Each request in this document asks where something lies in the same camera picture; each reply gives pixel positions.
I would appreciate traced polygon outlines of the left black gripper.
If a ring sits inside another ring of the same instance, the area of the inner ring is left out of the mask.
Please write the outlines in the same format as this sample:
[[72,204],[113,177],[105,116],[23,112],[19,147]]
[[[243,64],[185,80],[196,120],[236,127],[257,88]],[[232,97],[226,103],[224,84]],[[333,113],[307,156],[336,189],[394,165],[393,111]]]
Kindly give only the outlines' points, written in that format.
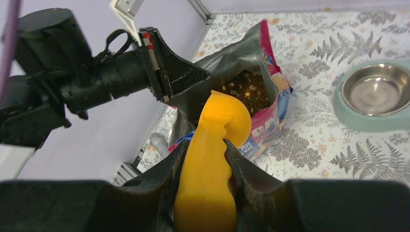
[[174,53],[157,28],[141,28],[139,36],[142,48],[115,55],[103,51],[93,57],[93,99],[117,99],[149,88],[158,101],[169,102],[209,79],[208,71]]

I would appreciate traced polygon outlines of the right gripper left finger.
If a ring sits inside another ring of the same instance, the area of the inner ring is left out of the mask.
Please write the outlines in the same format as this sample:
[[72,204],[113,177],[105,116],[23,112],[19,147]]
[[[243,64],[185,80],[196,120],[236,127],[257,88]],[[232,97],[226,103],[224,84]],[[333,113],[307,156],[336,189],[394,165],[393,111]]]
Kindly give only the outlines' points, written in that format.
[[138,232],[174,230],[169,212],[174,206],[189,144],[190,141],[181,142],[165,159],[123,185],[137,197],[136,216],[132,220]]

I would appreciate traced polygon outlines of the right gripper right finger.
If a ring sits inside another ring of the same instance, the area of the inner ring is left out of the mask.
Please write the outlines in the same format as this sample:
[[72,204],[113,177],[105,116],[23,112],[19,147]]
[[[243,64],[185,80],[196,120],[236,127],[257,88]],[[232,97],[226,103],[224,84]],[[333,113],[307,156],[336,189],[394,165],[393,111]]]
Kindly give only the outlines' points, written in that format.
[[238,232],[287,232],[289,188],[240,154],[227,140],[225,152],[233,171]]

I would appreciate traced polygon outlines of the orange plastic scoop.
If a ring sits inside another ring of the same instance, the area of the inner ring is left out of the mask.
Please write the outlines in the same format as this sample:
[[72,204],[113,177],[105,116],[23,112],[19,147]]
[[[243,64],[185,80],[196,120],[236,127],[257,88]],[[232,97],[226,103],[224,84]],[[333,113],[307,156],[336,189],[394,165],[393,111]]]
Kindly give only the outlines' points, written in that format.
[[251,131],[246,106],[235,97],[211,91],[183,162],[174,204],[176,232],[234,232],[236,206],[229,189],[232,169],[227,145],[242,146]]

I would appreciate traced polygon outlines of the pink pet food bag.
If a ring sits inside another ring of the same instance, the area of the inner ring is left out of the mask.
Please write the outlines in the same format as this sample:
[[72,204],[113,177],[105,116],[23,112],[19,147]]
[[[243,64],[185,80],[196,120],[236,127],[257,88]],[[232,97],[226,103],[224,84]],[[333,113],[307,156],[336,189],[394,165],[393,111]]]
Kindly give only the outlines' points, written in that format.
[[279,136],[284,127],[292,88],[277,65],[267,20],[250,28],[238,42],[196,62],[210,78],[195,84],[173,100],[176,110],[168,145],[174,149],[189,139],[212,90],[233,96],[247,108],[252,121],[248,139],[240,152],[257,158]]

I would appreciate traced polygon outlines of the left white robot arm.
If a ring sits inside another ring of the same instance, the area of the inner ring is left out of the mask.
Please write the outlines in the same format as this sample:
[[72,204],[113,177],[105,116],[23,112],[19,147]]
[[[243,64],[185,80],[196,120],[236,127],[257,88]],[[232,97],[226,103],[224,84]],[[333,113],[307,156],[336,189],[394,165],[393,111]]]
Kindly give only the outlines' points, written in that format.
[[[119,35],[117,51],[108,46]],[[69,128],[65,110],[87,120],[90,108],[149,89],[160,102],[207,80],[209,72],[176,55],[153,27],[128,26],[106,38],[93,57],[69,9],[45,9],[19,19],[14,58],[23,76],[13,76],[0,102],[0,142],[25,149],[0,166],[1,180],[16,178],[52,130]]]

